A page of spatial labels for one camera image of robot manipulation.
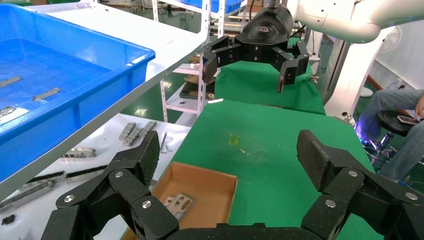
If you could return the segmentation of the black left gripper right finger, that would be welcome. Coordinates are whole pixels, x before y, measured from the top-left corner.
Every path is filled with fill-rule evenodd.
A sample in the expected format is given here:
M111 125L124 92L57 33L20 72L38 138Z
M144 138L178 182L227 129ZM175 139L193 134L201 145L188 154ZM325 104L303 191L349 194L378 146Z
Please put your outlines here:
M324 145L308 129L299 132L297 158L320 196L301 227L334 240L350 215L362 218L386 240L424 237L424 197L366 169L348 151Z

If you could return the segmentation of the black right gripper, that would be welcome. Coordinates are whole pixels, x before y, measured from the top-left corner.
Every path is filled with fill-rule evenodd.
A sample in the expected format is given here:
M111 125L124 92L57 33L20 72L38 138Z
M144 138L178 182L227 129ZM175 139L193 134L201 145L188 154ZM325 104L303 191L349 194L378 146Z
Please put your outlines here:
M218 68L238 61L270 64L279 70L277 93L306 73L309 52L304 41L288 46L294 26L291 12L283 5L262 8L233 42L225 35L203 47L202 81L213 81Z

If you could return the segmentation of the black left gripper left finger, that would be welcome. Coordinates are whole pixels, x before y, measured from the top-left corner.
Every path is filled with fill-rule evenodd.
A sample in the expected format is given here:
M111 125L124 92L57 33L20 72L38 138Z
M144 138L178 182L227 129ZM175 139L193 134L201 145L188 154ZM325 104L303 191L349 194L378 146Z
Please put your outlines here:
M178 220L149 189L159 155L158 133L150 130L139 146L118 152L103 172L56 200L42 239L92 240L116 216L140 240L177 232Z

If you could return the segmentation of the person's hand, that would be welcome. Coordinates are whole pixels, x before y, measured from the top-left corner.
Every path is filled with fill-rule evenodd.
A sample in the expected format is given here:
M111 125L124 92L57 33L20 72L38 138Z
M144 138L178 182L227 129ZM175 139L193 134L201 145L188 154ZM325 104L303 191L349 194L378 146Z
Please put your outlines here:
M424 94L418 100L414 111L415 111L415 115L414 115L415 120L424 118Z

